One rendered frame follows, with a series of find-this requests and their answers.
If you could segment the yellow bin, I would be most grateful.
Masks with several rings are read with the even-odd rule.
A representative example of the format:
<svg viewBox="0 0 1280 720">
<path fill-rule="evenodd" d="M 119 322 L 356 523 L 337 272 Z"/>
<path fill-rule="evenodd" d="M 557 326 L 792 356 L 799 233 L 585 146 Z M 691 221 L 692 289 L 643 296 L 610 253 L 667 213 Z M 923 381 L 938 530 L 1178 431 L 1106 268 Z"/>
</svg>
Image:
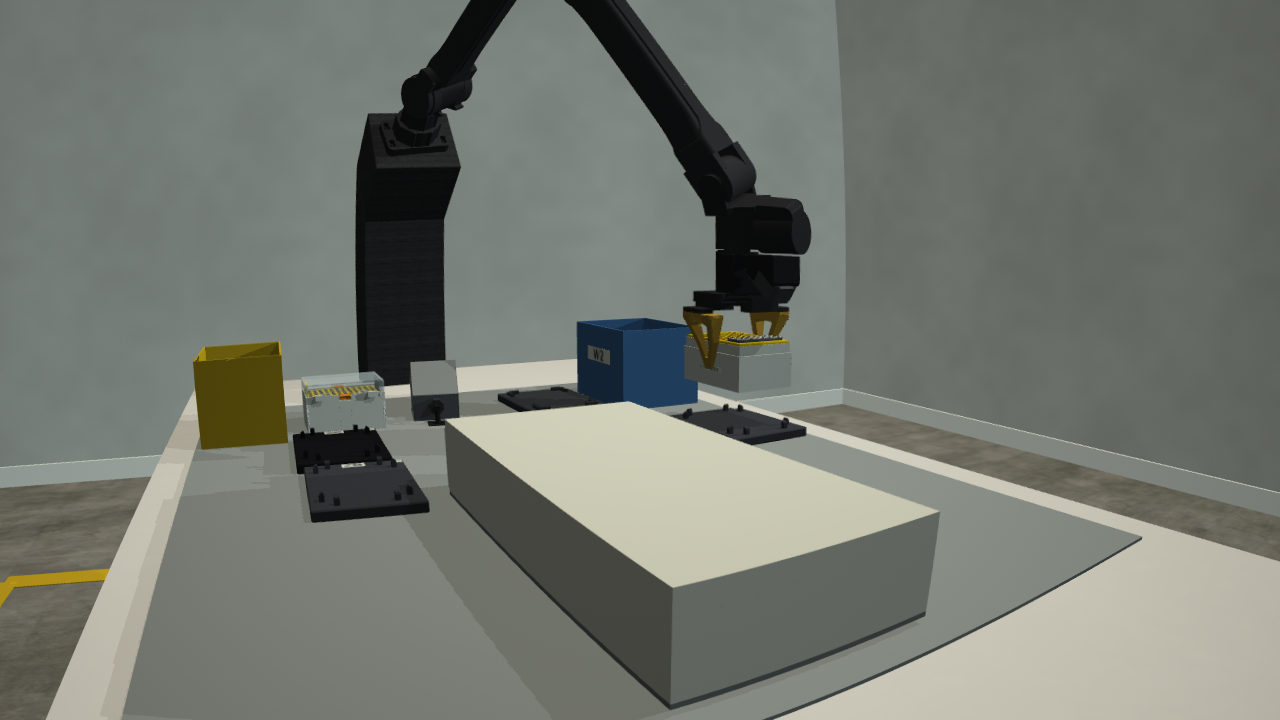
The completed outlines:
<svg viewBox="0 0 1280 720">
<path fill-rule="evenodd" d="M 202 450 L 288 443 L 280 342 L 204 347 L 193 369 Z"/>
</svg>

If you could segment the blue open-top bin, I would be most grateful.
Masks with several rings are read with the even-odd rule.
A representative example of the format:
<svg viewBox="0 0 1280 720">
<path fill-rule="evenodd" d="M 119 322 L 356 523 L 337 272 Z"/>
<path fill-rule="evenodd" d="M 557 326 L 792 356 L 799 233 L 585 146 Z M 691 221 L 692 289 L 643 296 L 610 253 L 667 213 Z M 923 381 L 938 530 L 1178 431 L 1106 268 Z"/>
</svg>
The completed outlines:
<svg viewBox="0 0 1280 720">
<path fill-rule="evenodd" d="M 579 393 L 643 407 L 698 404 L 698 382 L 684 378 L 687 334 L 689 325 L 649 318 L 577 322 Z"/>
</svg>

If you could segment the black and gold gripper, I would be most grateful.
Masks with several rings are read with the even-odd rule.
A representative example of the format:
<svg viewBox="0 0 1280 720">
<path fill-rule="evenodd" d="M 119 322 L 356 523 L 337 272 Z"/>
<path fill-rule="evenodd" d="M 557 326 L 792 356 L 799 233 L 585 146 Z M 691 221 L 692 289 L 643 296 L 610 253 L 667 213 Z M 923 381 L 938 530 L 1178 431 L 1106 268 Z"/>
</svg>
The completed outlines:
<svg viewBox="0 0 1280 720">
<path fill-rule="evenodd" d="M 744 254 L 744 250 L 717 250 L 716 251 L 716 290 L 692 291 L 695 306 L 684 307 L 684 320 L 687 323 L 701 360 L 707 369 L 713 369 L 716 354 L 721 338 L 723 315 L 713 314 L 716 310 L 733 310 L 740 306 L 740 313 L 750 313 L 753 334 L 763 334 L 764 322 L 771 322 L 769 334 L 780 336 L 785 323 L 788 320 L 788 307 L 767 302 L 762 293 L 721 293 L 717 292 L 717 254 Z M 710 299 L 705 299 L 710 297 Z M 718 305 L 723 304 L 723 305 Z M 712 309 L 713 307 L 713 309 Z M 764 322 L 762 322 L 764 320 Z M 707 325 L 707 342 L 701 331 L 701 324 Z"/>
</svg>

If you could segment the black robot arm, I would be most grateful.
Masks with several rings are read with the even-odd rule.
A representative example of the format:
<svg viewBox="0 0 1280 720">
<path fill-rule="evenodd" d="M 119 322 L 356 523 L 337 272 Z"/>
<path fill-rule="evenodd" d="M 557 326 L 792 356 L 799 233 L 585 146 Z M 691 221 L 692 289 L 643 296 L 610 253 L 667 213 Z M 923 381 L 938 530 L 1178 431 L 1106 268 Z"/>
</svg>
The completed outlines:
<svg viewBox="0 0 1280 720">
<path fill-rule="evenodd" d="M 438 117 L 445 108 L 465 108 L 474 63 L 516 1 L 470 0 L 428 67 L 404 79 L 404 108 L 379 128 L 389 156 L 448 150 Z M 666 133 L 705 217 L 716 217 L 716 249 L 805 254 L 812 225 L 803 202 L 756 195 L 753 161 L 710 117 L 628 3 L 564 3 L 593 29 Z M 717 254 L 717 292 L 762 293 L 767 302 L 788 304 L 799 284 L 800 256 Z"/>
</svg>

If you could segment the large cream rectangular box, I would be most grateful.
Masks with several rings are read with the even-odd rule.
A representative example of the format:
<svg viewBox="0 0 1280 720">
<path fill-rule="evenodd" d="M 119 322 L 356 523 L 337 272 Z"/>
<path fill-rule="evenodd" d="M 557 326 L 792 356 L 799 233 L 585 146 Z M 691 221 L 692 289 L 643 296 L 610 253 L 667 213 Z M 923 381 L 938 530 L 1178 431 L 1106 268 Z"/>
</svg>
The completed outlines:
<svg viewBox="0 0 1280 720">
<path fill-rule="evenodd" d="M 925 616 L 938 510 L 632 402 L 444 430 L 454 501 L 669 710 Z"/>
</svg>

